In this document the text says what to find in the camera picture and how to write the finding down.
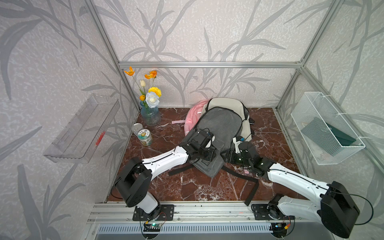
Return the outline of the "grey backpack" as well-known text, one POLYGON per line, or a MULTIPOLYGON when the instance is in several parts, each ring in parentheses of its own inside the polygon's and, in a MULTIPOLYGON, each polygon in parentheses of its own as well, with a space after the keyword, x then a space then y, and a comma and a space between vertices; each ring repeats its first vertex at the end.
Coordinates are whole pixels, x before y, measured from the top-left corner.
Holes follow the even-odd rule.
MULTIPOLYGON (((190 161, 188 161, 189 164, 187 166, 183 166, 182 168, 170 171, 169 176, 173 176, 189 169, 196 168, 205 175, 214 178, 219 173, 219 171, 223 170, 237 178, 244 179, 255 184, 251 193, 245 200, 245 205, 249 206, 259 188, 259 181, 255 178, 241 175, 229 169, 225 165, 227 163, 225 161, 225 152, 231 147, 231 145, 235 144, 237 146, 240 142, 245 142, 245 139, 240 136, 242 132, 242 124, 243 121, 241 117, 229 109, 214 107, 205 112, 182 142, 187 141, 192 135, 195 134, 195 132, 208 128, 209 131, 212 132, 215 136, 213 144, 217 149, 216 157, 210 164, 203 164, 201 161, 192 164, 190 161)), ((257 164, 254 168, 244 169, 254 174, 259 173, 257 164)))

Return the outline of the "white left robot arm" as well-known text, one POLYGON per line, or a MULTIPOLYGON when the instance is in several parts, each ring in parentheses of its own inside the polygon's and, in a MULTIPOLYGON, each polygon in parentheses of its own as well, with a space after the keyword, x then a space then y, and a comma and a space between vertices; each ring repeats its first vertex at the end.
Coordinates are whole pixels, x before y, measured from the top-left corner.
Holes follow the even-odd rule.
POLYGON ((152 220, 161 214, 160 202, 149 193, 152 180, 188 161, 212 160, 216 150, 214 140, 214 134, 206 128, 164 154, 144 160, 132 158, 115 180, 114 187, 127 207, 141 209, 152 220))

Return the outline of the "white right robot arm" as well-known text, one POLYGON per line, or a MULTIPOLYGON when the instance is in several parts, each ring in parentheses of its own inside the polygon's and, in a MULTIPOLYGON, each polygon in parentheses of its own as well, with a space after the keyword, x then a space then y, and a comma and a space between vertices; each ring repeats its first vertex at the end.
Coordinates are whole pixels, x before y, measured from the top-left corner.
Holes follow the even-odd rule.
POLYGON ((265 207, 264 215, 275 220, 301 217, 322 224, 340 238, 350 237, 360 210, 342 184, 317 181, 269 158, 262 158, 250 142, 236 143, 221 152, 221 156, 227 163, 244 167, 257 177, 285 186, 304 197, 301 200, 277 194, 265 207))

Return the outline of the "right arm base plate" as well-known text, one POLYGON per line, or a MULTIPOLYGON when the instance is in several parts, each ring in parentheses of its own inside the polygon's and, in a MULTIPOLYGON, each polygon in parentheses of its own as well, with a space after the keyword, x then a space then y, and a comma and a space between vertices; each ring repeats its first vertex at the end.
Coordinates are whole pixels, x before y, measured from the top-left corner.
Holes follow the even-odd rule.
POLYGON ((296 217, 283 215, 277 205, 272 204, 252 204, 251 210, 254 213, 255 220, 266 221, 292 221, 296 217))

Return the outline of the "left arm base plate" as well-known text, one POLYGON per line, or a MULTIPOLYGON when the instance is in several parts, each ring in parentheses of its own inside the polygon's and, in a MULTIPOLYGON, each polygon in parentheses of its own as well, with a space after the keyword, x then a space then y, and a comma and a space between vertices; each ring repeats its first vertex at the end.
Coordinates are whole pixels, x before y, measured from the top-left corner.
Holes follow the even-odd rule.
POLYGON ((159 205, 149 214, 136 206, 134 210, 133 221, 172 221, 174 218, 174 213, 174 205, 159 205))

